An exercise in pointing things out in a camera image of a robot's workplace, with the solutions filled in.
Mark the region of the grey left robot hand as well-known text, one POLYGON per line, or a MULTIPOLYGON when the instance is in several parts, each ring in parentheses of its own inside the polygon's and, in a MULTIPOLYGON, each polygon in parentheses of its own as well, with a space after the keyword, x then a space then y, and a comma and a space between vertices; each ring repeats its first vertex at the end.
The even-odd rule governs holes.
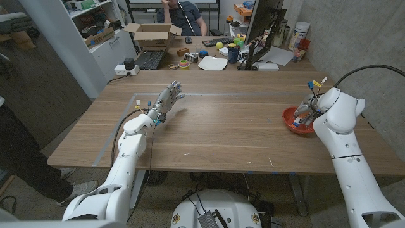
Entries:
POLYGON ((164 122, 166 120, 167 113, 171 110, 176 101, 185 97, 184 94, 180 94, 181 92, 181 83, 174 80, 167 86, 167 88, 161 91, 156 99, 156 102, 147 112, 147 116, 150 117, 154 122, 164 122))

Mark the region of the operator left gloved hand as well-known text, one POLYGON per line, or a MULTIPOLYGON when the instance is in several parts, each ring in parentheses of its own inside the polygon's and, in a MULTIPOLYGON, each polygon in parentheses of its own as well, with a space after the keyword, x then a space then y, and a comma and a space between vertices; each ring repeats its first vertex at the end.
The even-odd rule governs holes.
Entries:
POLYGON ((24 31, 31 26, 31 17, 25 13, 8 13, 1 15, 1 35, 24 31))

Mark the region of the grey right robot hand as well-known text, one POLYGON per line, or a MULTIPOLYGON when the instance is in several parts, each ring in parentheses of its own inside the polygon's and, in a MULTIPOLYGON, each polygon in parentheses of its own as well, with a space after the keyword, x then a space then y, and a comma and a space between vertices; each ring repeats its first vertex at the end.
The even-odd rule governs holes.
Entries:
POLYGON ((301 104, 294 112, 293 128, 298 128, 301 125, 309 127, 310 123, 322 115, 322 112, 317 106, 317 101, 320 95, 308 94, 304 97, 301 104))

